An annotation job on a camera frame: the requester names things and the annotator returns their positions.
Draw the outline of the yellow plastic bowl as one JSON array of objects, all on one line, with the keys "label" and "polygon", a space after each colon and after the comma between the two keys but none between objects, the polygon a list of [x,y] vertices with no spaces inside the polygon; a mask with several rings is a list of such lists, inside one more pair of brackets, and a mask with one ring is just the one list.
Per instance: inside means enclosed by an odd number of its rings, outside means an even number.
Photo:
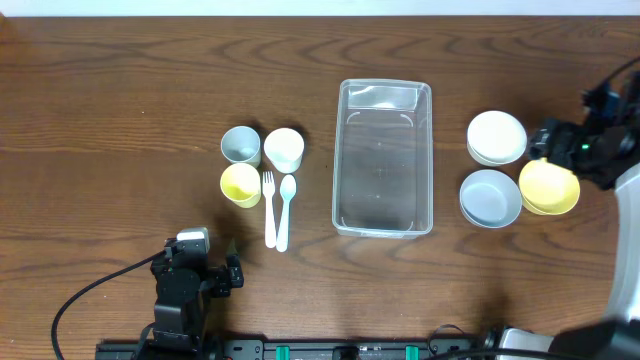
[{"label": "yellow plastic bowl", "polygon": [[538,215],[561,215],[575,207],[580,183],[569,170],[545,158],[529,161],[521,170],[518,186],[523,206]]}]

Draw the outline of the yellow plastic cup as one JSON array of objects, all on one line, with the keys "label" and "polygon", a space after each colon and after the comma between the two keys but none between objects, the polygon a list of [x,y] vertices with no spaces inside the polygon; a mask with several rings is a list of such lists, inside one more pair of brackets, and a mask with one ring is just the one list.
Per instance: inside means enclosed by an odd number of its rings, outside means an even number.
[{"label": "yellow plastic cup", "polygon": [[254,207],[261,198],[260,174],[249,164],[232,164],[223,171],[220,188],[223,195],[240,208]]}]

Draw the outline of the white plastic bowl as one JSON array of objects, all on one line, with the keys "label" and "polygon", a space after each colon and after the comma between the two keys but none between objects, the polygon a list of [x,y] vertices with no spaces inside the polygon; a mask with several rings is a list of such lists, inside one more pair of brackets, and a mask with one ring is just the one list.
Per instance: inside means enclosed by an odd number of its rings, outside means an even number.
[{"label": "white plastic bowl", "polygon": [[525,151],[527,134],[509,113],[497,110],[476,115],[467,129],[467,148],[474,160],[496,167],[518,160]]}]

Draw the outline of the grey-blue plastic bowl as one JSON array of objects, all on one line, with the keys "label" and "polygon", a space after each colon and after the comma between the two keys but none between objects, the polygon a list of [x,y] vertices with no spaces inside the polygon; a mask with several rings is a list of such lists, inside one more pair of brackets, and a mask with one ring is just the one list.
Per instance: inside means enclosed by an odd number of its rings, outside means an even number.
[{"label": "grey-blue plastic bowl", "polygon": [[519,187],[506,174],[490,169],[471,173],[459,190],[460,209],[472,224],[490,229],[511,225],[520,215]]}]

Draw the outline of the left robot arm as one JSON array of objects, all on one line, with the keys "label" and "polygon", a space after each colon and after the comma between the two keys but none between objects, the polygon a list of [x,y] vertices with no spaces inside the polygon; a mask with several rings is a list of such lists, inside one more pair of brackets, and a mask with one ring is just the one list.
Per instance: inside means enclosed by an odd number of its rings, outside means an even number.
[{"label": "left robot arm", "polygon": [[205,359],[212,354],[205,341],[211,301],[241,288],[244,275],[233,243],[219,266],[209,264],[208,245],[206,239],[171,238],[154,256],[150,266],[156,280],[154,322],[141,332],[133,359]]}]

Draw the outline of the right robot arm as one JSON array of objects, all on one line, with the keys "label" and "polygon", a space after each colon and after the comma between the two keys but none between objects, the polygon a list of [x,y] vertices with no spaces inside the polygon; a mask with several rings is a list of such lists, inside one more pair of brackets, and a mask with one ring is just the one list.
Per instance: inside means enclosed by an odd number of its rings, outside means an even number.
[{"label": "right robot arm", "polygon": [[548,119],[532,136],[529,156],[534,160],[544,158],[602,190],[613,190],[618,206],[615,271],[604,318],[557,334],[549,352],[576,359],[637,359],[639,128]]}]

